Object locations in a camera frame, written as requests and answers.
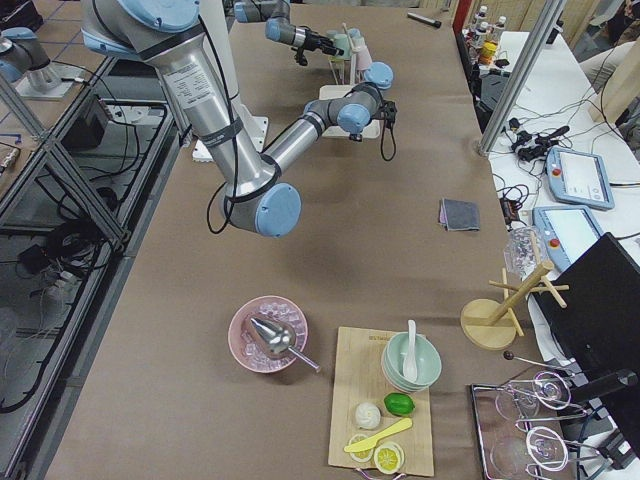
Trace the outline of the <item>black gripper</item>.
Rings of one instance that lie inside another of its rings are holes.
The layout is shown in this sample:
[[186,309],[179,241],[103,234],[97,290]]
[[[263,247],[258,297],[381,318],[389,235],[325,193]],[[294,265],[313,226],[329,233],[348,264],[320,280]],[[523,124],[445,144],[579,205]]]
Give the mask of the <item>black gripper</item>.
[[342,50],[333,45],[328,45],[328,39],[318,32],[315,32],[309,28],[304,28],[304,43],[303,49],[308,51],[321,50],[323,53],[330,56],[341,56]]

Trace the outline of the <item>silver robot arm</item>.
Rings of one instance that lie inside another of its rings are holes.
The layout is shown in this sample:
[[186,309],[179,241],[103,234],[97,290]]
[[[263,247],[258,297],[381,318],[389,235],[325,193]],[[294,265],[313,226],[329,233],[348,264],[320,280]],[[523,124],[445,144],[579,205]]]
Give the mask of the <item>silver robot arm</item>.
[[305,51],[320,50],[329,56],[338,57],[344,50],[309,27],[295,26],[290,21],[289,1],[235,1],[234,15],[240,23],[264,23],[265,36],[276,43],[290,46],[296,51],[296,62],[306,66]]
[[325,130],[338,127],[358,141],[367,125],[395,122],[383,96],[389,83],[367,74],[340,98],[309,102],[303,114],[260,152],[229,91],[221,57],[231,54],[224,11],[207,24],[201,1],[84,1],[84,43],[109,57],[153,67],[175,105],[204,144],[226,182],[219,198],[225,221],[266,237],[282,237],[297,224],[301,197],[280,177]]

